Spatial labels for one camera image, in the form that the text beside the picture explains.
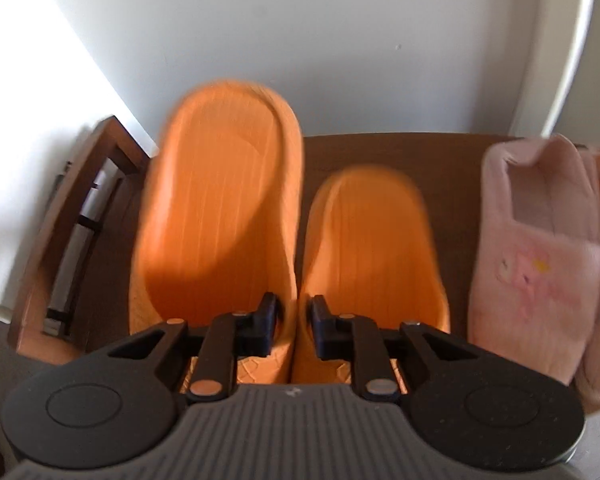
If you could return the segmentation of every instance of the black bracket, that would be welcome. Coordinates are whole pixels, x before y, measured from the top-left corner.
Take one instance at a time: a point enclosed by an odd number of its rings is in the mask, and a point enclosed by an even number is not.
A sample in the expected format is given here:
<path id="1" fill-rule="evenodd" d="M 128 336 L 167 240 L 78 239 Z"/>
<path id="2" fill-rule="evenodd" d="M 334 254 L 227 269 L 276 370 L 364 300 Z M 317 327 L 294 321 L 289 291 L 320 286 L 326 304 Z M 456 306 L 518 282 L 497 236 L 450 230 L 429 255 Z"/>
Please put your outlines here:
<path id="1" fill-rule="evenodd" d="M 187 405 L 224 399 L 235 389 L 236 361 L 267 356 L 278 298 L 255 312 L 189 328 L 171 319 L 23 383 L 10 393 L 2 427 L 21 458 L 58 468 L 92 469 L 151 449 Z M 189 390 L 177 393 L 190 358 Z"/>
<path id="2" fill-rule="evenodd" d="M 368 317 L 334 316 L 321 296 L 308 316 L 319 358 L 350 361 L 357 394 L 397 403 L 424 440 L 459 462 L 533 470 L 570 458 L 582 436 L 580 401 L 552 378 L 425 324 L 389 330 Z M 406 395 L 395 391 L 392 358 Z M 370 391 L 374 384 L 383 387 Z M 530 446 L 538 434 L 541 445 Z"/>

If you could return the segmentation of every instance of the wooden frame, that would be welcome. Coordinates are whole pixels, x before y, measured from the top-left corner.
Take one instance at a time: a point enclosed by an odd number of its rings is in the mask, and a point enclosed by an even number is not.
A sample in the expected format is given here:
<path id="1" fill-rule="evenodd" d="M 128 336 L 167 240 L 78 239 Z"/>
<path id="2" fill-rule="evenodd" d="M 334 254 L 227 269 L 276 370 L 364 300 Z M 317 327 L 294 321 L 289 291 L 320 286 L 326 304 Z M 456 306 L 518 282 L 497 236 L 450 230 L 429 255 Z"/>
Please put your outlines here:
<path id="1" fill-rule="evenodd" d="M 93 182 L 107 159 L 125 174 L 144 173 L 149 156 L 120 121 L 100 121 L 58 186 L 34 242 L 13 309 L 8 343 L 19 354 L 64 364 L 82 352 L 71 342 L 47 335 L 43 325 L 62 256 Z"/>

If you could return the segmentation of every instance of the white wall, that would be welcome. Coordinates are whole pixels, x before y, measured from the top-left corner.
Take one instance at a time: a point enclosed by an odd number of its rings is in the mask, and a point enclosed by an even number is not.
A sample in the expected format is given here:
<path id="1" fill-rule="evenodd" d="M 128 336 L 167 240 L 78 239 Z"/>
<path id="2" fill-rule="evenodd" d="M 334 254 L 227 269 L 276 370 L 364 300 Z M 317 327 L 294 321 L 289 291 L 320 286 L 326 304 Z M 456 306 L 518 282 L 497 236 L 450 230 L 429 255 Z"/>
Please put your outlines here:
<path id="1" fill-rule="evenodd" d="M 575 142 L 600 144 L 600 0 L 595 0 L 589 35 L 555 131 Z"/>
<path id="2" fill-rule="evenodd" d="M 53 180 L 78 135 L 110 114 L 154 150 L 53 0 L 0 0 L 0 304 L 13 306 Z"/>
<path id="3" fill-rule="evenodd" d="M 261 81 L 306 134 L 506 134 L 538 0 L 56 0 L 156 136 L 210 78 Z"/>

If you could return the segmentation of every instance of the cartoon character print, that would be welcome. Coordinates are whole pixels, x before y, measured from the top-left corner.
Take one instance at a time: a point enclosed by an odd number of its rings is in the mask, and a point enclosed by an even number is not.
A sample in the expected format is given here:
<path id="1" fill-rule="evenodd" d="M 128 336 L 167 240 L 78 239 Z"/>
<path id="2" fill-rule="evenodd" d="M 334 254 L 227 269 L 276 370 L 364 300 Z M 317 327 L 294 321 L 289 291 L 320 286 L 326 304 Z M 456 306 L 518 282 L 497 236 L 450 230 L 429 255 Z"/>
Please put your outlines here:
<path id="1" fill-rule="evenodd" d="M 515 248 L 505 252 L 498 264 L 498 279 L 520 294 L 520 312 L 529 320 L 534 308 L 557 299 L 549 257 L 544 251 Z"/>

